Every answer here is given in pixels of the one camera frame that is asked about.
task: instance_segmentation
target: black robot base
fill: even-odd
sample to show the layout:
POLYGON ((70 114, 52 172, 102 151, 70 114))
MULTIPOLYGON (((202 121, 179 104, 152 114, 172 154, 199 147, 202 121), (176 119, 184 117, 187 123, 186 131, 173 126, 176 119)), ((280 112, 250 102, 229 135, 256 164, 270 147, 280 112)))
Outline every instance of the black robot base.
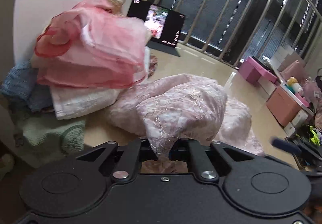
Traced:
POLYGON ((47 164, 23 182, 29 212, 17 223, 313 223, 300 211, 308 178, 278 159, 192 139, 179 139, 169 158, 189 173, 140 174, 143 161, 157 159, 142 139, 47 164))

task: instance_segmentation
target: light pink blanket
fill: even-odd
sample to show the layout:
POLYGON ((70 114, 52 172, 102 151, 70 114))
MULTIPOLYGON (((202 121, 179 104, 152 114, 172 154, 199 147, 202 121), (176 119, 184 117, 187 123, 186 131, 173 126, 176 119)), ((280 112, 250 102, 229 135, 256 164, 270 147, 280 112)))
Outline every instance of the light pink blanket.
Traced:
POLYGON ((180 137, 203 145, 216 139, 254 154, 263 148, 251 130, 247 106, 230 98, 216 80, 179 74, 136 85, 105 109, 107 120, 138 136, 146 136, 164 160, 180 137))

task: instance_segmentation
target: circular pad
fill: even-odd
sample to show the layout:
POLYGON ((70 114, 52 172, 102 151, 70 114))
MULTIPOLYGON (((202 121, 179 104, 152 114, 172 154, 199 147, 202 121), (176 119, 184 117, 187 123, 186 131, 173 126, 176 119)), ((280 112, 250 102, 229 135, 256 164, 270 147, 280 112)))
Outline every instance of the circular pad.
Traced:
POLYGON ((273 172, 259 173, 252 177, 252 186, 263 193, 280 193, 286 190, 288 185, 286 177, 273 172))
POLYGON ((238 206, 262 215, 287 214, 301 208, 311 193, 300 171, 265 158, 233 163, 223 189, 238 206))
POLYGON ((50 163, 28 176, 20 196, 34 212, 54 217, 80 214, 97 202, 106 181, 88 161, 63 160, 50 163))
POLYGON ((49 175, 42 181, 42 187, 52 194, 63 194, 76 189, 79 178, 70 173, 55 173, 49 175))

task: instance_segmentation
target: glossy floor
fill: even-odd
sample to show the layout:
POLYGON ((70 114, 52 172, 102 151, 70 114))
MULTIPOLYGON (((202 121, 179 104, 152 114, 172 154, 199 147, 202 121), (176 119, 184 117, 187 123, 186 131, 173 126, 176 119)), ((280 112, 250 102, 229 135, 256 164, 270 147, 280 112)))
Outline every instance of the glossy floor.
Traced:
MULTIPOLYGON (((197 50, 181 44, 178 44, 177 50, 181 57, 151 50, 159 58, 159 62, 155 74, 150 80, 180 73, 216 79, 220 85, 224 86, 228 94, 249 107, 252 114, 253 131, 262 143, 265 153, 286 161, 297 168, 292 155, 272 147, 269 143, 272 136, 284 139, 285 132, 266 107, 265 103, 268 96, 262 88, 254 87, 245 81, 234 68, 197 50)), ((126 145, 129 140, 136 138, 135 135, 106 125, 102 118, 101 111, 89 115, 86 121, 86 145, 97 146, 108 140, 115 140, 115 136, 117 136, 120 145, 126 145)))

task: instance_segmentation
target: railing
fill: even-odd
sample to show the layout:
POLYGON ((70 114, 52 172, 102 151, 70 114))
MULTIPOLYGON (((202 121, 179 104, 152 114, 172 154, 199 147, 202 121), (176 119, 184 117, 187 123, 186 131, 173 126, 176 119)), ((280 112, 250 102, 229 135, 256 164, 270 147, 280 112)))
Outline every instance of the railing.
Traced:
MULTIPOLYGON (((183 0, 179 0, 179 1, 178 1, 178 4, 176 5, 175 10, 178 10, 178 8, 179 8, 179 6, 181 5, 182 1, 183 1, 183 0)), ((299 11, 300 11, 300 9, 301 9, 301 6, 302 6, 302 4, 303 4, 303 2, 304 2, 304 1, 306 1, 310 7, 309 7, 309 11, 308 11, 308 13, 307 13, 307 15, 306 15, 306 18, 305 18, 305 20, 304 20, 304 23, 302 24, 302 27, 301 27, 301 29, 300 29, 300 31, 299 31, 299 33, 298 33, 298 35, 297 35, 297 37, 296 37, 296 39, 295 39, 295 41, 294 41, 293 45, 292 45, 292 48, 293 48, 293 49, 297 46, 297 43, 299 42, 299 39, 301 38, 301 36, 302 36, 302 34, 303 34, 303 32, 304 32, 304 29, 305 29, 305 27, 306 27, 306 25, 307 25, 307 21, 310 19, 311 11, 313 11, 313 14, 316 14, 317 18, 316 18, 316 21, 315 21, 315 22, 314 22, 314 24, 313 24, 313 27, 312 27, 312 29, 311 29, 311 31, 310 31, 310 34, 309 34, 309 36, 308 36, 308 38, 307 38, 307 40, 306 40, 306 42, 305 42, 305 44, 304 44, 303 48, 302 48, 302 49, 301 49, 301 51, 300 51, 300 55, 305 51, 305 49, 306 49, 306 48, 307 48, 307 46, 309 45, 309 42, 310 42, 310 40, 311 40, 311 38, 312 38, 312 36, 313 36, 313 34, 314 34, 314 32, 315 32, 316 28, 318 27, 318 24, 319 24, 320 22, 322 22, 322 16, 321 16, 321 14, 319 13, 319 11, 318 11, 318 10, 317 10, 317 8, 316 8, 317 3, 316 3, 316 5, 314 5, 314 4, 312 3, 312 1, 311 1, 311 0, 300 0, 300 1, 299 1, 298 5, 297 5, 297 9, 296 9, 296 11, 295 11, 295 13, 294 13, 294 16, 293 16, 293 18, 292 18, 292 20, 291 20, 291 22, 290 22, 290 24, 289 24, 289 26, 288 26, 288 28, 287 28, 287 30, 286 30, 286 32, 285 32, 285 34, 284 34, 284 36, 283 36, 283 38, 282 38, 282 40, 281 40, 281 42, 280 42, 280 44, 279 44, 279 46, 281 46, 281 45, 282 45, 282 43, 286 40, 287 36, 289 35, 289 33, 290 33, 291 29, 292 29, 292 26, 293 26, 293 24, 294 24, 294 23, 295 23, 295 21, 296 21, 297 15, 298 15, 298 13, 299 13, 299 11)), ((200 18, 201 12, 202 12, 203 8, 205 7, 206 2, 207 2, 207 0, 203 0, 203 2, 201 3, 201 5, 200 5, 200 7, 199 7, 199 9, 198 9, 197 15, 196 15, 196 17, 194 18, 194 21, 193 21, 193 23, 192 23, 192 25, 191 25, 191 27, 190 27, 190 29, 189 29, 189 31, 188 31, 188 33, 187 33, 187 35, 186 35, 185 40, 184 40, 183 42, 181 42, 181 43, 183 43, 183 44, 187 44, 188 46, 190 46, 190 47, 192 47, 192 48, 196 48, 196 47, 193 47, 193 46, 189 45, 189 44, 188 44, 188 41, 189 41, 189 39, 190 39, 191 37, 193 38, 193 35, 192 35, 193 30, 194 30, 194 28, 195 28, 195 26, 196 26, 196 24, 197 24, 197 22, 198 22, 198 20, 199 20, 199 18, 200 18)), ((207 38, 207 41, 205 42, 205 44, 204 44, 203 48, 202 48, 202 49, 197 48, 198 50, 200 50, 200 51, 202 51, 202 52, 205 52, 205 51, 206 51, 206 49, 207 49, 208 45, 210 44, 210 41, 211 41, 211 39, 212 39, 212 37, 213 37, 213 35, 214 35, 215 31, 216 31, 216 29, 217 29, 217 28, 218 28, 218 26, 219 26, 220 20, 222 19, 223 14, 224 14, 224 12, 225 12, 225 10, 226 10, 226 8, 227 8, 227 6, 228 6, 229 2, 230 2, 230 0, 227 0, 227 1, 226 1, 226 3, 225 3, 225 5, 224 5, 224 7, 223 7, 223 9, 222 9, 222 11, 221 11, 221 13, 220 13, 220 15, 219 15, 218 19, 216 20, 216 23, 215 23, 215 25, 214 25, 214 27, 213 27, 213 29, 212 29, 212 31, 211 31, 211 33, 210 33, 209 37, 207 38)), ((254 28, 254 30, 253 30, 253 32, 252 32, 252 34, 251 34, 251 36, 249 37, 249 39, 248 39, 248 41, 247 41, 246 45, 244 46, 243 50, 240 52, 238 59, 237 59, 237 60, 236 60, 236 62, 234 63, 234 65, 233 65, 234 67, 236 67, 236 66, 238 65, 238 62, 239 62, 240 58, 243 56, 243 54, 244 54, 244 53, 245 53, 245 51, 247 50, 247 48, 248 48, 248 46, 249 46, 249 44, 250 44, 251 40, 253 39, 253 37, 254 37, 254 35, 255 35, 255 33, 256 33, 256 31, 257 31, 257 29, 258 29, 258 27, 260 26, 261 21, 265 18, 266 14, 267 14, 267 12, 268 12, 268 9, 269 9, 269 7, 271 6, 272 2, 273 2, 273 0, 268 0, 268 1, 267 1, 266 6, 265 6, 265 8, 264 8, 264 10, 263 10, 263 12, 262 12, 262 14, 261 14, 261 16, 260 16, 260 19, 258 20, 258 22, 257 22, 257 24, 256 24, 256 26, 255 26, 255 28, 254 28)), ((286 6, 287 6, 288 2, 289 2, 289 0, 285 0, 285 1, 284 1, 283 5, 282 5, 282 7, 281 7, 280 13, 279 13, 279 15, 278 15, 278 17, 277 17, 277 19, 276 19, 276 22, 275 22, 275 24, 274 24, 274 26, 273 26, 273 29, 272 29, 272 30, 270 31, 270 33, 268 34, 268 37, 266 38, 266 40, 265 40, 265 42, 264 42, 263 46, 260 48, 260 51, 259 51, 259 52, 258 52, 258 54, 257 54, 257 57, 260 57, 260 55, 264 52, 265 47, 267 46, 267 44, 268 44, 269 40, 271 39, 271 37, 272 37, 272 35, 273 35, 273 32, 276 30, 276 28, 278 27, 278 25, 279 25, 279 23, 280 23, 280 21, 281 21, 281 19, 282 19, 282 16, 283 16, 283 14, 284 14, 284 12, 285 12, 285 9, 286 9, 286 6)), ((220 60, 220 61, 223 61, 223 57, 225 56, 226 52, 227 52, 227 51, 228 51, 228 49, 230 48, 231 43, 232 43, 232 41, 233 41, 233 38, 236 36, 236 34, 237 34, 237 32, 238 32, 238 30, 239 30, 239 28, 240 28, 240 25, 241 25, 241 23, 244 21, 244 18, 245 18, 245 16, 246 16, 247 12, 249 11, 249 8, 250 8, 250 6, 251 6, 251 4, 252 4, 252 3, 253 3, 253 0, 248 0, 247 5, 246 5, 246 7, 245 7, 245 9, 244 9, 243 13, 241 14, 241 16, 240 16, 240 18, 239 18, 239 21, 238 21, 238 23, 237 23, 237 25, 236 25, 235 29, 233 30, 233 32, 232 32, 232 34, 231 34, 231 36, 229 37, 229 39, 228 39, 228 41, 227 41, 227 43, 226 43, 226 45, 225 45, 224 49, 223 49, 223 50, 219 49, 219 50, 221 51, 221 53, 220 53, 219 57, 216 57, 216 56, 211 55, 213 58, 218 59, 218 60, 220 60)), ((307 55, 306 55, 306 59, 307 59, 307 58, 308 58, 308 56, 310 55, 311 51, 312 51, 312 49, 309 49, 309 51, 308 51, 308 53, 307 53, 307 55)))

